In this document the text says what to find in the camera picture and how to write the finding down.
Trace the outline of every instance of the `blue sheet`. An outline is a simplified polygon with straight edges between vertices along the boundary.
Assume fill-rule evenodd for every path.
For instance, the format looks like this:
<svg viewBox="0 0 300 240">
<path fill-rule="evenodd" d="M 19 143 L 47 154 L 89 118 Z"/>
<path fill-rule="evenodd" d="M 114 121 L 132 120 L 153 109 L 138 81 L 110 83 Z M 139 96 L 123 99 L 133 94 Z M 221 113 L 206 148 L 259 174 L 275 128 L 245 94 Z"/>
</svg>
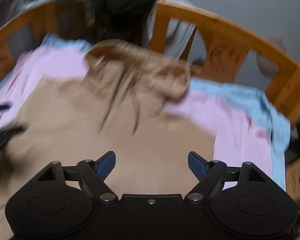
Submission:
<svg viewBox="0 0 300 240">
<path fill-rule="evenodd" d="M 47 45 L 54 49 L 63 49 L 65 47 L 73 47 L 82 52 L 88 52 L 91 48 L 91 43 L 85 40 L 69 40 L 66 41 L 55 34 L 48 33 L 42 40 L 41 45 Z"/>
<path fill-rule="evenodd" d="M 290 142 L 290 122 L 268 101 L 265 93 L 255 88 L 191 78 L 191 90 L 224 98 L 232 107 L 251 115 L 252 121 L 271 136 L 272 179 L 285 190 L 284 152 Z"/>
</svg>

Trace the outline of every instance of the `wooden crib frame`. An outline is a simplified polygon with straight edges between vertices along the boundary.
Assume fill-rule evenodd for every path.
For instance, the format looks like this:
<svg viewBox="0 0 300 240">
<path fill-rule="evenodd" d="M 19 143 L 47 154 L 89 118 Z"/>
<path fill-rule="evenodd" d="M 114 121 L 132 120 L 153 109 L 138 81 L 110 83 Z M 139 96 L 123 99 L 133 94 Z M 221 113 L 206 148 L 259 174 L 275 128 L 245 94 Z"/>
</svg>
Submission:
<svg viewBox="0 0 300 240">
<path fill-rule="evenodd" d="M 34 43 L 39 46 L 45 34 L 59 33 L 58 13 L 56 3 L 51 2 L 16 17 L 0 30 L 0 81 L 15 65 L 7 41 L 8 36 L 30 25 Z M 253 49 L 279 67 L 278 74 L 266 90 L 269 101 L 290 120 L 292 126 L 300 121 L 300 63 L 267 40 L 234 22 L 209 11 L 168 0 L 157 2 L 150 49 L 161 53 L 164 51 L 167 26 L 171 18 L 194 23 L 204 40 L 207 59 L 204 67 L 191 66 L 193 76 L 231 83 L 248 51 Z M 84 28 L 84 24 L 85 21 L 82 20 L 77 28 Z M 183 60 L 187 60 L 193 37 L 194 35 L 181 56 Z"/>
</svg>

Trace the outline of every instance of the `wooden slat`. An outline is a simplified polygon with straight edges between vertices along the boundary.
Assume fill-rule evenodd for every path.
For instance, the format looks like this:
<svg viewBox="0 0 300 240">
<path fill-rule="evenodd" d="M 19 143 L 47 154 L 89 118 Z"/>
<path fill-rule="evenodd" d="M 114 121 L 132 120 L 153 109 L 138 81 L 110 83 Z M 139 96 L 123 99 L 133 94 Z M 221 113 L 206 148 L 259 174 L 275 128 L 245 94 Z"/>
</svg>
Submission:
<svg viewBox="0 0 300 240">
<path fill-rule="evenodd" d="M 66 36 L 67 39 L 77 39 L 87 31 L 85 9 L 83 2 L 76 2 L 68 7 L 70 30 Z"/>
<path fill-rule="evenodd" d="M 194 39 L 194 36 L 195 36 L 195 31 L 196 30 L 193 31 L 193 33 L 190 37 L 190 40 L 188 41 L 188 44 L 187 44 L 185 50 L 183 51 L 180 59 L 183 59 L 183 60 L 187 61 L 188 56 L 189 56 L 189 52 L 190 52 L 190 49 L 191 49 L 191 46 L 192 46 L 192 43 L 193 43 L 193 39 Z"/>
<path fill-rule="evenodd" d="M 300 122 L 300 101 L 295 105 L 293 109 L 287 114 L 287 118 L 290 120 L 290 125 L 294 127 Z"/>
<path fill-rule="evenodd" d="M 286 169 L 286 191 L 293 200 L 300 199 L 300 158 Z"/>
<path fill-rule="evenodd" d="M 271 42 L 209 11 L 195 6 L 178 4 L 173 1 L 159 0 L 157 2 L 157 16 L 187 21 L 196 24 L 197 28 L 201 26 L 207 32 L 218 33 L 222 37 L 226 37 L 244 47 L 255 50 L 277 65 L 280 70 L 293 71 L 296 67 L 297 63 Z"/>
<path fill-rule="evenodd" d="M 166 15 L 160 14 L 160 12 L 156 13 L 153 35 L 150 41 L 150 49 L 159 53 L 164 52 L 164 43 L 167 35 L 168 23 L 171 17 L 167 17 Z"/>
<path fill-rule="evenodd" d="M 280 91 L 288 82 L 294 70 L 295 68 L 291 72 L 279 71 L 277 75 L 272 79 L 270 85 L 267 87 L 265 91 L 265 94 L 271 103 L 275 101 L 276 97 L 279 95 Z"/>
<path fill-rule="evenodd" d="M 288 117 L 290 113 L 295 112 L 295 108 L 298 104 L 300 104 L 300 81 L 277 109 Z"/>
<path fill-rule="evenodd" d="M 36 17 L 32 21 L 32 35 L 36 46 L 41 44 L 47 33 L 58 34 L 58 20 L 55 3 L 51 2 L 38 8 Z"/>
<path fill-rule="evenodd" d="M 289 78 L 288 82 L 285 83 L 284 87 L 281 89 L 280 93 L 273 100 L 273 105 L 279 109 L 281 105 L 287 100 L 291 92 L 295 89 L 300 81 L 300 65 L 295 69 L 292 76 Z"/>
<path fill-rule="evenodd" d="M 14 68 L 15 61 L 11 55 L 7 40 L 0 42 L 0 81 Z"/>
<path fill-rule="evenodd" d="M 249 48 L 214 35 L 200 77 L 233 83 L 248 52 Z"/>
</svg>

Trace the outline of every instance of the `white wall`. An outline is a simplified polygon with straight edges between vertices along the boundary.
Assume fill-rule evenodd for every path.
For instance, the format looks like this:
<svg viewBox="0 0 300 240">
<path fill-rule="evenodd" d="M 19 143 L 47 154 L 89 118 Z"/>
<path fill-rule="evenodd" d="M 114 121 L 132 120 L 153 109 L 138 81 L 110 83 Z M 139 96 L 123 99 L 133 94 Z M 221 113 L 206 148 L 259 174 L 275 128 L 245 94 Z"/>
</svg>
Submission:
<svg viewBox="0 0 300 240">
<path fill-rule="evenodd" d="M 231 19 L 263 37 L 283 38 L 288 54 L 300 62 L 300 0 L 189 0 L 194 5 Z M 200 37 L 196 37 L 189 60 L 205 55 Z M 269 80 L 249 53 L 236 82 L 265 89 Z"/>
</svg>

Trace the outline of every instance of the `metal screw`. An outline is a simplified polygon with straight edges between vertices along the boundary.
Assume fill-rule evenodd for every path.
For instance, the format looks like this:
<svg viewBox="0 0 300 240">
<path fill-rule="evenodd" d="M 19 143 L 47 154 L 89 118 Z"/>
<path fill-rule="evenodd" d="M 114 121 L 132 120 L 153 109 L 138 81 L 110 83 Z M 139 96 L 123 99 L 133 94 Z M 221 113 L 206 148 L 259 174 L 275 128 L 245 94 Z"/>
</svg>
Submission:
<svg viewBox="0 0 300 240">
<path fill-rule="evenodd" d="M 203 196 L 200 193 L 190 193 L 188 195 L 188 199 L 193 200 L 193 201 L 199 201 L 203 199 Z"/>
<path fill-rule="evenodd" d="M 152 204 L 156 203 L 156 201 L 155 201 L 154 199 L 149 199 L 149 200 L 148 200 L 148 203 L 149 203 L 150 205 L 152 205 Z"/>
<path fill-rule="evenodd" d="M 112 193 L 103 193 L 103 194 L 100 195 L 99 198 L 100 198 L 101 200 L 103 200 L 103 201 L 109 202 L 109 201 L 115 199 L 115 195 L 112 194 Z"/>
</svg>

